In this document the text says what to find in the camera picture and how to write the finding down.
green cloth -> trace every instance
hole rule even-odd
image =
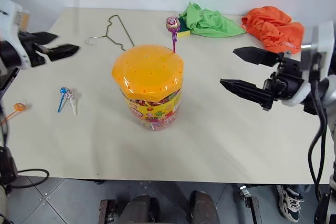
[[[219,11],[202,10],[196,3],[189,2],[180,17],[184,19],[192,34],[225,38],[245,33],[242,27],[233,20],[223,17]]]

yellow lid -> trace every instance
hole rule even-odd
[[[183,61],[160,45],[140,45],[122,53],[112,76],[128,99],[159,102],[182,86]]]

lollipop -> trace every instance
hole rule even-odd
[[[2,122],[1,122],[1,124],[4,124],[6,121],[9,120],[9,118],[13,117],[15,114],[17,114],[17,113],[19,113],[19,112],[21,112],[21,111],[26,110],[26,106],[25,106],[24,104],[22,104],[22,103],[15,103],[15,104],[13,105],[13,108],[14,108],[14,111],[13,111],[11,114],[9,114],[9,115],[8,115]]]
[[[58,110],[57,112],[61,112],[61,108],[62,108],[62,103],[63,103],[63,99],[64,99],[64,95],[69,91],[68,88],[65,88],[65,87],[61,87],[61,89],[59,90],[59,92],[61,93],[61,100],[59,102],[59,106],[58,106]]]
[[[65,98],[70,100],[70,104],[72,107],[72,111],[74,112],[74,115],[76,115],[76,108],[75,108],[75,94],[72,91],[68,91],[65,94]]]
[[[166,21],[166,27],[168,31],[172,33],[173,37],[173,51],[175,52],[175,43],[177,42],[177,32],[180,29],[180,21],[177,17],[168,17]]]

wire hanger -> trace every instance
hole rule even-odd
[[[111,17],[109,17],[109,20],[108,20],[109,25],[106,27],[106,33],[105,33],[105,35],[103,35],[103,36],[99,36],[99,37],[89,37],[89,38],[87,38],[87,39],[85,40],[85,43],[86,43],[86,44],[89,44],[89,45],[93,45],[92,43],[90,43],[90,40],[91,40],[91,39],[108,38],[108,39],[109,39],[110,41],[112,41],[114,44],[119,45],[120,48],[121,48],[121,50],[126,51],[126,50],[124,49],[124,45],[123,45],[122,43],[117,43],[117,42],[115,42],[112,38],[109,37],[109,29],[110,29],[110,27],[111,27],[112,24],[113,24],[113,23],[112,23],[112,18],[114,18],[114,17],[117,17],[117,18],[119,19],[119,21],[120,21],[120,23],[121,23],[121,25],[122,25],[124,31],[126,32],[126,34],[127,34],[128,38],[129,38],[129,40],[130,40],[132,46],[134,46],[133,40],[131,39],[129,33],[127,32],[127,30],[126,30],[126,28],[125,28],[125,26],[124,26],[123,22],[121,21],[121,18],[119,17],[118,14],[115,14],[115,15],[112,15]]]

orange towel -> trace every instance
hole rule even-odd
[[[291,23],[291,17],[274,6],[254,8],[241,22],[249,34],[261,40],[266,50],[290,50],[292,54],[301,50],[304,27],[299,22]]]

